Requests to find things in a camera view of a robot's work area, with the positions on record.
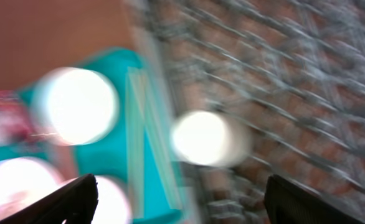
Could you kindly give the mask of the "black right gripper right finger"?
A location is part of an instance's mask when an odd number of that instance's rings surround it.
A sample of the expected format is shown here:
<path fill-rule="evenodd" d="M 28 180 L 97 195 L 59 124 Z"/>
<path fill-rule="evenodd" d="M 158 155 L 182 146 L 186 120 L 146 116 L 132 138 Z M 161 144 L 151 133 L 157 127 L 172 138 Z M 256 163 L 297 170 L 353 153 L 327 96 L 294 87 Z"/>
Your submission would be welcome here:
<path fill-rule="evenodd" d="M 271 224 L 363 224 L 279 175 L 267 179 L 264 205 Z"/>

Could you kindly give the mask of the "orange carrot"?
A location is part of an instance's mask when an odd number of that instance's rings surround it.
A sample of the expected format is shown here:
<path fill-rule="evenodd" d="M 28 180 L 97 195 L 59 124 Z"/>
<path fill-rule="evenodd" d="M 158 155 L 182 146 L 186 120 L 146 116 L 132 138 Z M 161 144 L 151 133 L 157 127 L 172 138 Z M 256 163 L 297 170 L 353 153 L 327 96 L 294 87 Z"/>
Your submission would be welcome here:
<path fill-rule="evenodd" d="M 49 146 L 49 156 L 53 165 L 65 180 L 74 179 L 78 176 L 74 147 L 51 144 Z"/>

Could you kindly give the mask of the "white plastic cup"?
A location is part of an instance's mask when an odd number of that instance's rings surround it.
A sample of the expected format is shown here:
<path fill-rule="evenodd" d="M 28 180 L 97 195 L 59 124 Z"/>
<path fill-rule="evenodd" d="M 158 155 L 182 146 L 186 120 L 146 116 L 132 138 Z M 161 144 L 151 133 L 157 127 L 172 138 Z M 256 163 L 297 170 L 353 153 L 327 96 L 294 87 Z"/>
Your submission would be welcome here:
<path fill-rule="evenodd" d="M 190 111 L 176 119 L 170 138 L 180 160 L 209 167 L 237 166 L 254 146 L 246 125 L 230 115 L 205 110 Z"/>

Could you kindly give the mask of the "red snack wrapper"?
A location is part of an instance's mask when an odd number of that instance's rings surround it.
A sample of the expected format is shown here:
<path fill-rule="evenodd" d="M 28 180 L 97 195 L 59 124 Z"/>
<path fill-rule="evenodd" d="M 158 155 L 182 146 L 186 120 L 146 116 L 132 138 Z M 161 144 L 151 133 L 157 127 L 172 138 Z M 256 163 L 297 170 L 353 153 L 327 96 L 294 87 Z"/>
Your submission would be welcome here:
<path fill-rule="evenodd" d="M 11 90 L 0 90 L 0 147 L 37 142 L 36 130 L 25 104 Z"/>

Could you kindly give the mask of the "white bowl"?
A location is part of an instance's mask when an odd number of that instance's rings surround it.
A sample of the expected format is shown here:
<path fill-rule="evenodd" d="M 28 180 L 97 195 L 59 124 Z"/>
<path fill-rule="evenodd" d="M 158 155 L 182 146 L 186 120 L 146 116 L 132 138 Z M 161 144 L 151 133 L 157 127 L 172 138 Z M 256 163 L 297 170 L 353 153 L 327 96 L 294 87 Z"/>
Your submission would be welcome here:
<path fill-rule="evenodd" d="M 79 146 L 103 139 L 116 125 L 120 97 L 103 74 L 60 67 L 35 85 L 31 115 L 39 134 L 59 146 Z"/>

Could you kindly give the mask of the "pink plate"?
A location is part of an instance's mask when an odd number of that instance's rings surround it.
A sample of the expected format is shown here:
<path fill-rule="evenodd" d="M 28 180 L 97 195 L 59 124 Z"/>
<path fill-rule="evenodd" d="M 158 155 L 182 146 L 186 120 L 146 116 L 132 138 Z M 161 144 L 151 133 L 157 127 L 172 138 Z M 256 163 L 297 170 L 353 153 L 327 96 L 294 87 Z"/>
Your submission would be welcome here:
<path fill-rule="evenodd" d="M 34 157 L 0 161 L 0 221 L 55 191 L 64 177 Z"/>

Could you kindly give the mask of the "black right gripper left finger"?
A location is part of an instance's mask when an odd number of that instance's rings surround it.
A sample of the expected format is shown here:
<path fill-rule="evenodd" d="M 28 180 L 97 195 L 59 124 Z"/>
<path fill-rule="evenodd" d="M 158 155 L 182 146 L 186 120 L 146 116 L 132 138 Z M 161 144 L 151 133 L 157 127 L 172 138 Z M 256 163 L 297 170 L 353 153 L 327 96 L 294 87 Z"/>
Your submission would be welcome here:
<path fill-rule="evenodd" d="M 93 174 L 76 178 L 0 224 L 91 224 L 98 205 Z"/>

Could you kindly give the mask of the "wooden chopstick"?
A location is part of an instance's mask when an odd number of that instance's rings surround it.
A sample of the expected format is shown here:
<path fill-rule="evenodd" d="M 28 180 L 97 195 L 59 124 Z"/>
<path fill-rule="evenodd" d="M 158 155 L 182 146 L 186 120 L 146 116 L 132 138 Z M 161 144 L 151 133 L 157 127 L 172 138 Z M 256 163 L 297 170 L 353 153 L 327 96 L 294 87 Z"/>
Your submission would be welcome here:
<path fill-rule="evenodd" d="M 145 78 L 141 70 L 128 69 L 126 79 L 126 137 L 128 153 L 129 197 L 133 217 L 144 216 L 144 131 L 145 131 Z"/>
<path fill-rule="evenodd" d="M 183 205 L 181 203 L 179 189 L 174 177 L 173 165 L 169 160 L 169 151 L 163 139 L 164 133 L 161 121 L 159 120 L 158 108 L 156 106 L 152 87 L 144 69 L 138 69 L 137 74 L 140 87 L 143 88 L 145 95 L 144 111 L 147 122 L 146 129 L 148 131 L 149 140 L 151 141 L 152 152 L 164 187 L 166 199 L 171 209 L 181 210 Z"/>

